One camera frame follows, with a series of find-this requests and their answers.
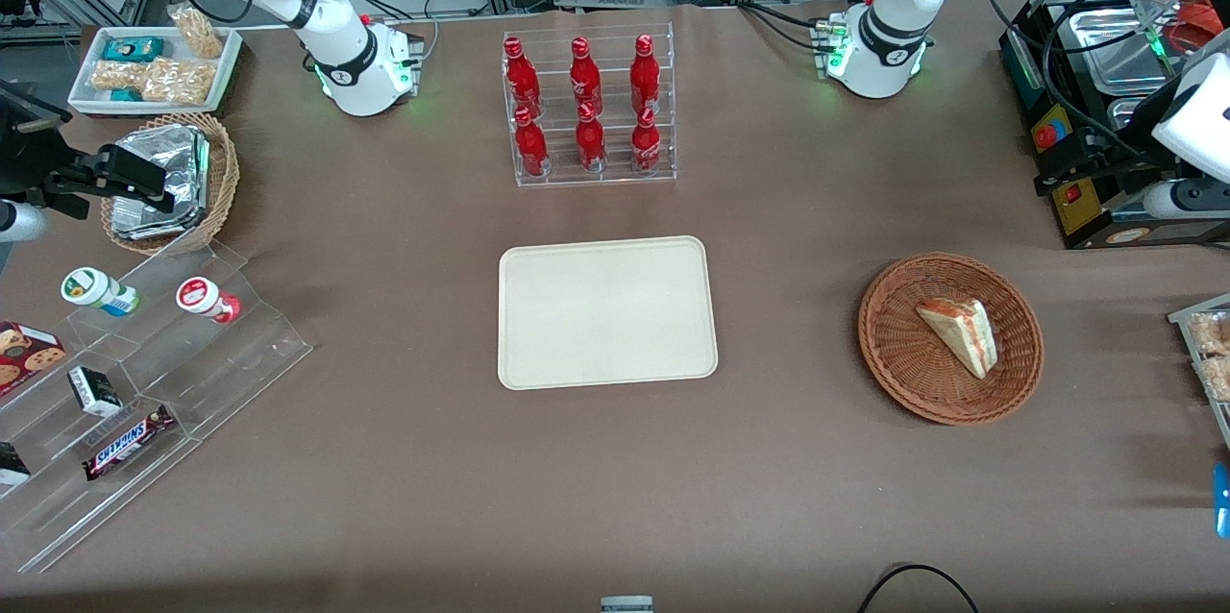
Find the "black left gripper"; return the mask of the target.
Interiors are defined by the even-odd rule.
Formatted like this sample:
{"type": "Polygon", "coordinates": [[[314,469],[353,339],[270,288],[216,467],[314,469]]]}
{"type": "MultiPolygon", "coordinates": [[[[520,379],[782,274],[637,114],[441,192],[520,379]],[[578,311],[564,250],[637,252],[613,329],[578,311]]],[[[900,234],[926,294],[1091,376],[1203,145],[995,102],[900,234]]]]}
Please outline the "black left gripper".
{"type": "MultiPolygon", "coordinates": [[[[1159,143],[1150,128],[1119,130],[1121,143],[1107,135],[1095,138],[1103,146],[1105,167],[1109,174],[1093,178],[1098,201],[1112,201],[1121,193],[1134,194],[1168,177],[1168,149],[1159,143]]],[[[1095,171],[1095,158],[1085,151],[1041,151],[1034,158],[1037,175],[1034,194],[1046,197],[1063,183],[1089,177],[1095,171]]]]}

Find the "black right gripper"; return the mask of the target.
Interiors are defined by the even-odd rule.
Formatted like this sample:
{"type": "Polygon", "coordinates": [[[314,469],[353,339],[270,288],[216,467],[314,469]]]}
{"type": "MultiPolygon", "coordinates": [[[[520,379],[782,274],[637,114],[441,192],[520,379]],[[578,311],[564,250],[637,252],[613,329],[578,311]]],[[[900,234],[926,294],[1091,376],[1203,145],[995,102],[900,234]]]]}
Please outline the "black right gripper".
{"type": "Polygon", "coordinates": [[[117,144],[92,151],[66,145],[58,130],[18,133],[18,202],[87,219],[89,199],[119,197],[171,213],[175,196],[166,190],[166,171],[117,144]]]}

